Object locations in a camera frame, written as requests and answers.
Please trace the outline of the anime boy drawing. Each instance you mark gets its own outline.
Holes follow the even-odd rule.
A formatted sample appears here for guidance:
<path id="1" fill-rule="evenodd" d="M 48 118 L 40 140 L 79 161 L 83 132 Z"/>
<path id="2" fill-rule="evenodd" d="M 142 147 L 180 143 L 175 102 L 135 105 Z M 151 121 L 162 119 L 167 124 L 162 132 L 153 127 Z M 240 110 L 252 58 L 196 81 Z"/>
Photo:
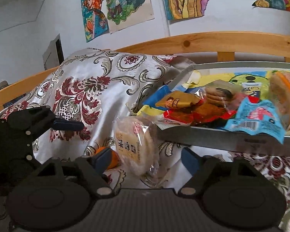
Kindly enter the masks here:
<path id="1" fill-rule="evenodd" d="M 154 19 L 151 0 L 106 0 L 106 8 L 111 34 Z"/>

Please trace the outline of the wooden bed rail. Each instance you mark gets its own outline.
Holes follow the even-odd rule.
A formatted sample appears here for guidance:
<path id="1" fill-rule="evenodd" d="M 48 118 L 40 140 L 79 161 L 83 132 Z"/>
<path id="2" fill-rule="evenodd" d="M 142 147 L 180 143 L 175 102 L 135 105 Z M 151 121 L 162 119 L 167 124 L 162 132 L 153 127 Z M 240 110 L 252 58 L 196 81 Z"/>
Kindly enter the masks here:
<path id="1" fill-rule="evenodd" d="M 189 66 L 183 61 L 165 62 L 165 56 L 195 52 L 216 52 L 217 62 L 233 60 L 236 52 L 290 59 L 290 36 L 204 32 L 119 50 L 81 49 L 58 67 L 0 90 L 0 117 L 7 119 L 16 111 L 49 106 L 57 117 L 78 120 L 92 129 L 104 120 L 134 115 L 150 95 Z"/>

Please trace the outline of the light blue snack packet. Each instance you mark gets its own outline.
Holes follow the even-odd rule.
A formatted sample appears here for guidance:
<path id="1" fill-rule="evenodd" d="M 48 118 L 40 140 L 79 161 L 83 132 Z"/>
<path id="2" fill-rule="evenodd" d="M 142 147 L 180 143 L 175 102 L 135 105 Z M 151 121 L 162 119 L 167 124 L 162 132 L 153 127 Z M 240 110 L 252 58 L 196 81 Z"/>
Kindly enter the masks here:
<path id="1" fill-rule="evenodd" d="M 231 132 L 243 131 L 252 136 L 267 134 L 281 144 L 286 133 L 271 101 L 252 103 L 249 98 L 242 100 L 235 117 L 227 121 L 224 129 Z"/>

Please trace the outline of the gold foil snack packet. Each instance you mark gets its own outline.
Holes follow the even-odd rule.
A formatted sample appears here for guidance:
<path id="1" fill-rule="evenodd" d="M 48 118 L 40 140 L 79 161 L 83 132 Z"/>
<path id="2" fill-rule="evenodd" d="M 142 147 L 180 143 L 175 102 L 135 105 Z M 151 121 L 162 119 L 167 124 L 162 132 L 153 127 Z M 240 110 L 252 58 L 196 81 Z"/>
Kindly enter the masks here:
<path id="1" fill-rule="evenodd" d="M 155 106 L 167 109 L 182 109 L 196 105 L 199 101 L 200 98 L 194 94 L 174 91 L 156 102 Z"/>

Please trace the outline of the cookies in clear wrapper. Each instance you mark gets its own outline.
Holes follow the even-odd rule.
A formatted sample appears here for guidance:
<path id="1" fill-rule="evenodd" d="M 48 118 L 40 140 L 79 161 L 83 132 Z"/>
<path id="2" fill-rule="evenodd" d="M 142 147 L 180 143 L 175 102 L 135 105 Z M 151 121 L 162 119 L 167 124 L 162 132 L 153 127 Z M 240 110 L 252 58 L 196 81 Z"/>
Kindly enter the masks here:
<path id="1" fill-rule="evenodd" d="M 237 110 L 242 100 L 247 96 L 242 86 L 223 80 L 206 84 L 202 91 L 207 103 L 224 107 L 228 111 Z"/>

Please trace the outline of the orange-haired girl drawing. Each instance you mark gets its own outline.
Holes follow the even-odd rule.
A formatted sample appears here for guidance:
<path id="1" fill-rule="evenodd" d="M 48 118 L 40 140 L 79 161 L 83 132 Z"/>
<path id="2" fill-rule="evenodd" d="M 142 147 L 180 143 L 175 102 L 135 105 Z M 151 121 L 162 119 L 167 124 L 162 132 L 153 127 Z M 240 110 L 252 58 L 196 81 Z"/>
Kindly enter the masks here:
<path id="1" fill-rule="evenodd" d="M 108 23 L 102 12 L 104 0 L 80 0 L 86 42 L 108 31 Z"/>

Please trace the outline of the red snack wrapper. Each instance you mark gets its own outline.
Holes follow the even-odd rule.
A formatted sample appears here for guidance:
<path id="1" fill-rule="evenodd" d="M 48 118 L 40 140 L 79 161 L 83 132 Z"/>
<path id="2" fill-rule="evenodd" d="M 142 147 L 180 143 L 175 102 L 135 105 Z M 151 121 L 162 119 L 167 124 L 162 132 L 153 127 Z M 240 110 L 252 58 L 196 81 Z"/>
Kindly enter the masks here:
<path id="1" fill-rule="evenodd" d="M 199 125 L 216 120 L 228 120 L 236 114 L 236 110 L 227 109 L 210 103 L 188 108 L 169 109 L 162 115 L 162 120 L 170 124 Z"/>

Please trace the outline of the orange wrapped bread pack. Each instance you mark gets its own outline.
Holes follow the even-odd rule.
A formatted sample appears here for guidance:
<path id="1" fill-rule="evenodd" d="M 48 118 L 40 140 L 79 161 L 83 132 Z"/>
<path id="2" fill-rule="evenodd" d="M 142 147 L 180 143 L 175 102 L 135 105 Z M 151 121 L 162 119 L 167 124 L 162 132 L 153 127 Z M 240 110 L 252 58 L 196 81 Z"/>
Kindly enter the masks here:
<path id="1" fill-rule="evenodd" d="M 290 136 L 290 72 L 277 71 L 269 79 L 269 100 L 277 110 L 280 122 Z"/>

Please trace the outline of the blue yellow snack bag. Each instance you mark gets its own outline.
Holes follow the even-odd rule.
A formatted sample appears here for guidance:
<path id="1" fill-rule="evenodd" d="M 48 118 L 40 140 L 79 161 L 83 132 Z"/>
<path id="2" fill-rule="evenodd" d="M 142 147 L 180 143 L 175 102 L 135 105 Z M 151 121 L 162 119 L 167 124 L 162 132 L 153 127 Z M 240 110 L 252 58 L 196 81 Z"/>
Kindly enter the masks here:
<path id="1" fill-rule="evenodd" d="M 163 99 L 167 94 L 171 93 L 168 85 L 160 87 L 156 92 L 154 92 L 150 97 L 148 97 L 144 102 L 141 109 L 137 112 L 137 116 L 149 115 L 157 116 L 163 114 L 167 108 L 159 107 L 155 104 Z"/>

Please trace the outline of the round pastry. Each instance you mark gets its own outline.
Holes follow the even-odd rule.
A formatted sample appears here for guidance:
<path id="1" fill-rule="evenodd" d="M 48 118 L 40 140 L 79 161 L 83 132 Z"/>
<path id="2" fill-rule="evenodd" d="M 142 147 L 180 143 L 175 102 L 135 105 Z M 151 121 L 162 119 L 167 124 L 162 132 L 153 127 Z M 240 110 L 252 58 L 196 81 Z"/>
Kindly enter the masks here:
<path id="1" fill-rule="evenodd" d="M 141 177 L 159 170 L 157 126 L 143 116 L 116 118 L 113 135 L 117 154 L 125 168 Z"/>

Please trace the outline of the metal tray with cartoon print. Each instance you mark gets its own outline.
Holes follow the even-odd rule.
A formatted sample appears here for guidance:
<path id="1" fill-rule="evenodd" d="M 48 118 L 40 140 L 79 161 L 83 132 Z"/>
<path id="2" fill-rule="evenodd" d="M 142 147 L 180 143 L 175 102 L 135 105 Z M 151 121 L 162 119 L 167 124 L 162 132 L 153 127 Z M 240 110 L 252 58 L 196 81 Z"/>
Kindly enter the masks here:
<path id="1" fill-rule="evenodd" d="M 271 70 L 287 69 L 290 70 L 290 63 L 285 62 L 268 62 L 268 61 L 231 61 L 194 64 L 184 69 L 169 84 L 173 89 L 179 82 L 188 78 L 193 70 L 213 71 L 222 69 L 224 72 L 227 68 L 268 68 Z M 264 154 L 271 156 L 290 157 L 290 136 L 284 138 L 284 143 L 279 143 L 272 136 L 259 134 L 251 136 L 245 132 L 229 132 L 225 130 L 174 126 L 165 130 L 158 130 L 158 138 L 170 142 L 178 142 L 186 145 L 208 147 L 213 149 L 227 150 L 233 152 L 244 152 L 251 154 Z"/>

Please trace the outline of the small orange fruit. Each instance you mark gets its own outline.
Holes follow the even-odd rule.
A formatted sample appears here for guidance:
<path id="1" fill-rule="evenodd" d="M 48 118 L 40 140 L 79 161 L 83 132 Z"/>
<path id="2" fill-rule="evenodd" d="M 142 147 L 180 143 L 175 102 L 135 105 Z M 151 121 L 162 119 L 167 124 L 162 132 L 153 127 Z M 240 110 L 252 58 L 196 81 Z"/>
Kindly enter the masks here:
<path id="1" fill-rule="evenodd" d="M 105 150 L 107 148 L 108 147 L 99 147 L 96 150 L 95 154 L 98 154 L 98 153 L 102 152 L 103 150 Z M 113 149 L 110 149 L 110 150 L 111 150 L 111 162 L 110 162 L 107 170 L 116 168 L 116 167 L 118 167 L 120 165 L 120 159 L 119 159 L 119 156 L 117 155 L 117 152 L 115 152 Z"/>

